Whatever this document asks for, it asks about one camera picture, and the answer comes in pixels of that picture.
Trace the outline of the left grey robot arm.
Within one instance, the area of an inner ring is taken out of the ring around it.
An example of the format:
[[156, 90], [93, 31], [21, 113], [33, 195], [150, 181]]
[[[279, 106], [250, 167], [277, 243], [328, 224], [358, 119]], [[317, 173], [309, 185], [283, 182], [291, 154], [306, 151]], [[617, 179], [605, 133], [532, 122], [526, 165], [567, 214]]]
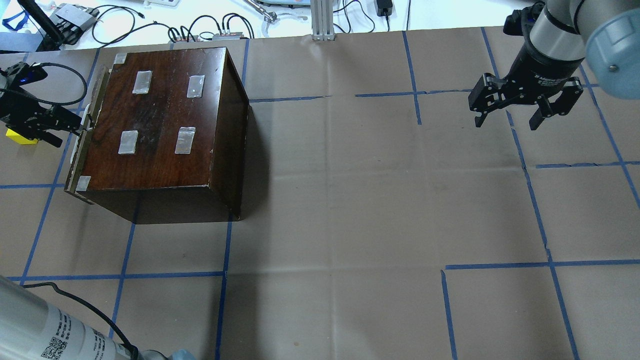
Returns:
[[[65, 102], [46, 101], [24, 86], [47, 77], [50, 63], [23, 61], [1, 71], [1, 121], [7, 129], [29, 141], [43, 141], [59, 148], [62, 139], [54, 131], [77, 133], [82, 119]], [[98, 315], [119, 337], [109, 338], [57, 306], [33, 294], [31, 289], [50, 287]], [[1, 358], [3, 360], [164, 360], [156, 350], [139, 350], [114, 321], [86, 300], [60, 289], [54, 282], [19, 285], [5, 276], [0, 285]]]

